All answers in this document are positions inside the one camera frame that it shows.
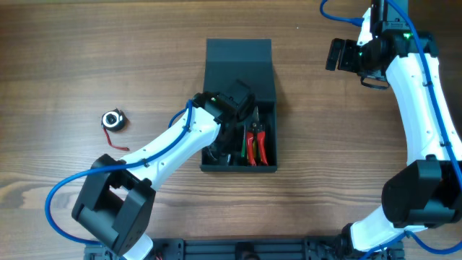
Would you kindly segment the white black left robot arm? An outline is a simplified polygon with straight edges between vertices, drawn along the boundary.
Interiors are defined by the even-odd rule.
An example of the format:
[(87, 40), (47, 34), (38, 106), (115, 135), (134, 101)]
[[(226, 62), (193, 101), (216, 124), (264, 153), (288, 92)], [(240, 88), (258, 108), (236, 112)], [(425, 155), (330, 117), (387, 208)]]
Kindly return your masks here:
[(120, 160), (98, 158), (71, 216), (116, 256), (144, 259), (154, 246), (145, 231), (156, 191), (198, 151), (218, 160), (254, 100), (241, 81), (226, 90), (196, 94), (181, 119), (149, 144)]

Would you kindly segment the red handled snips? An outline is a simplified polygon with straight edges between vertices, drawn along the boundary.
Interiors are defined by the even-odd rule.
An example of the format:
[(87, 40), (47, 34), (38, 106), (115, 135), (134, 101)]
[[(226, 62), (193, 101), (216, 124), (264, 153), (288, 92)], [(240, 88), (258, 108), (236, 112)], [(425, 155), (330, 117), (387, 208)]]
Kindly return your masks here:
[(269, 165), (266, 156), (265, 140), (265, 126), (260, 121), (258, 107), (256, 106), (253, 109), (250, 125), (246, 128), (245, 132), (245, 148), (250, 166)]

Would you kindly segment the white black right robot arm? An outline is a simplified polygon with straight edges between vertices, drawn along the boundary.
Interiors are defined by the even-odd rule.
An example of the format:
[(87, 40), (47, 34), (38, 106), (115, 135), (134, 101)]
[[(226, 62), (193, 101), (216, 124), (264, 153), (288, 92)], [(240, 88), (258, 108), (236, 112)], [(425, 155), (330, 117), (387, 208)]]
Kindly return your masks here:
[(407, 165), (385, 183), (380, 206), (336, 239), (338, 257), (368, 259), (405, 237), (461, 220), (461, 139), (440, 84), (436, 42), (415, 28), (407, 2), (373, 1), (350, 23), (360, 28), (358, 39), (334, 39), (326, 68), (392, 90), (407, 146)]

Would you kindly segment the black box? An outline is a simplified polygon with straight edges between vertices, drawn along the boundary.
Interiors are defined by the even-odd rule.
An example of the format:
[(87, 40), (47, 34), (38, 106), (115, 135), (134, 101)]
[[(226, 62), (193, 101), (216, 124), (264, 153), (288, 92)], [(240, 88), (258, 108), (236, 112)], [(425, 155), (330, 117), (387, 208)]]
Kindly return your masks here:
[(266, 131), (266, 156), (268, 166), (250, 166), (248, 159), (240, 158), (243, 124), (250, 125), (254, 107), (248, 116), (237, 123), (234, 141), (228, 147), (229, 154), (211, 161), (207, 147), (201, 151), (200, 169), (204, 172), (274, 173), (277, 171), (277, 109), (276, 87), (270, 39), (208, 39), (206, 42), (206, 66), (204, 92), (230, 91), (246, 86), (255, 95), (260, 121)]

